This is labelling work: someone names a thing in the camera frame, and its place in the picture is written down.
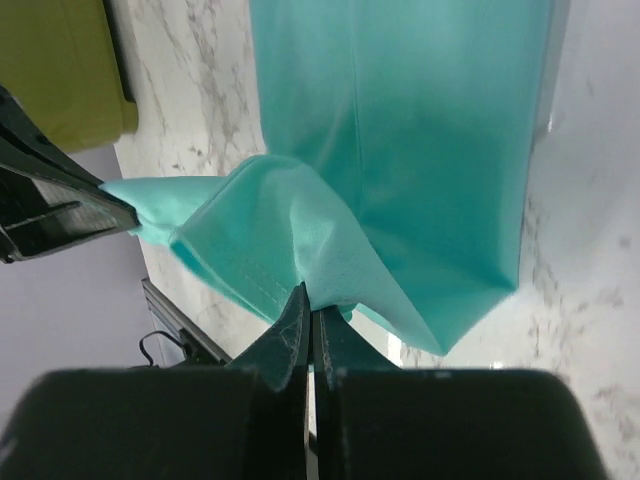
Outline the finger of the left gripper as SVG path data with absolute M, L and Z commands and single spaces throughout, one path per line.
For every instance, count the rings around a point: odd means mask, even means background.
M 135 209 L 102 190 L 102 180 L 54 145 L 6 88 L 1 89 L 1 167 L 68 192 L 118 229 L 139 226 Z
M 138 227 L 135 209 L 87 182 L 1 169 L 1 261 L 41 258 Z

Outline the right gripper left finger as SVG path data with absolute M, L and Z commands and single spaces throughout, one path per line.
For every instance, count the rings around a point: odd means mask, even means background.
M 5 479 L 303 479 L 309 299 L 225 366 L 49 372 L 1 436 Z

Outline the teal t shirt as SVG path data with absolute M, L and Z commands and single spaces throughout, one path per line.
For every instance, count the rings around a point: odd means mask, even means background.
M 447 353 L 518 284 L 549 1 L 254 1 L 266 151 L 105 190 L 266 322 L 304 285 Z

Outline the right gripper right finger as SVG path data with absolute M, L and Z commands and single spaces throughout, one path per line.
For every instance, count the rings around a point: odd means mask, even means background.
M 336 308 L 312 315 L 323 479 L 604 479 L 565 383 L 543 370 L 396 367 Z

